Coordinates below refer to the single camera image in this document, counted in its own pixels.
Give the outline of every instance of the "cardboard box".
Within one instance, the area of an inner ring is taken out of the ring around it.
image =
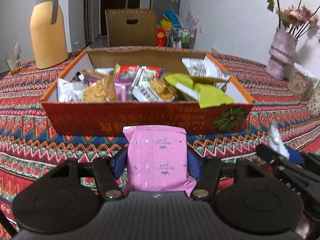
[[[156,10],[108,9],[106,21],[110,47],[156,46]]]
[[[83,51],[59,76],[71,80],[80,70],[110,68],[121,65],[148,65],[162,67],[164,74],[185,73],[183,57],[204,58],[203,52],[157,50],[152,48],[108,49]],[[207,54],[222,70],[226,70]],[[88,104],[57,102],[56,82],[43,96],[42,105],[58,134],[87,136],[118,136],[124,126],[170,125],[183,127],[188,134],[237,132],[253,107],[253,98],[231,77],[226,93],[234,104],[200,109],[197,102],[172,103],[110,102]]]

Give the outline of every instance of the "yellow-green snack packet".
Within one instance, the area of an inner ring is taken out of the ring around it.
[[[164,80],[176,89],[198,101],[200,108],[234,103],[232,97],[226,95],[214,85],[194,83],[189,76],[184,74],[171,74],[164,77]]]

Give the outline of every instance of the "handle hole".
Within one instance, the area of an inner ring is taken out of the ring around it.
[[[127,20],[127,24],[129,25],[134,25],[134,24],[138,24],[139,20],[138,19],[134,19],[134,20]]]

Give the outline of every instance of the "red package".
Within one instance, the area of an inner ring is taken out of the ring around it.
[[[157,46],[165,46],[165,30],[162,27],[157,28]]]
[[[159,67],[149,67],[149,66],[120,66],[120,71],[118,77],[121,78],[134,78],[140,68],[147,68],[149,70],[156,71],[156,78],[160,78],[164,73],[163,68]]]

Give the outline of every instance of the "yellow thermos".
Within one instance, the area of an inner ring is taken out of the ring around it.
[[[68,58],[63,13],[58,0],[36,0],[30,32],[38,69],[55,66]]]

